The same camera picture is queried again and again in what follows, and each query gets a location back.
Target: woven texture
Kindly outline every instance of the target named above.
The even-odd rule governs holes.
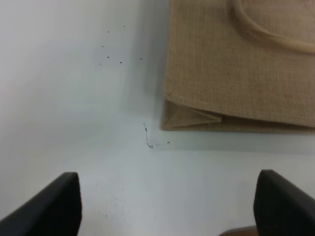
[[[226,0],[171,0],[164,130],[315,132],[315,56],[246,34]],[[309,0],[244,0],[271,33],[315,44]]]

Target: burlap bag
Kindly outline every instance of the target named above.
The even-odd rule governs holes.
[[[313,1],[242,4],[270,33],[315,44]],[[315,132],[315,55],[248,32],[233,7],[171,0],[163,129]]]

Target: black mark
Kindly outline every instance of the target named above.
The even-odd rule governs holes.
[[[148,139],[148,130],[147,130],[146,124],[145,124],[145,123],[143,123],[143,125],[144,125],[144,128],[145,128],[145,130],[146,130],[147,145],[148,145],[150,148],[153,148],[153,145],[150,145],[150,144],[149,144],[149,139]]]

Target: rope handle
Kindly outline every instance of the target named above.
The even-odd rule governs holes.
[[[257,35],[258,37],[272,42],[284,49],[299,53],[315,54],[314,44],[301,42],[299,40],[271,33],[258,25],[246,14],[243,9],[242,0],[233,0],[233,8],[238,21],[254,35]]]

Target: white surface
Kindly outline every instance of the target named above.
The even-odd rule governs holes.
[[[315,197],[313,136],[158,129],[168,5],[0,2],[0,218],[64,171],[80,176],[81,236],[252,225],[261,169]]]

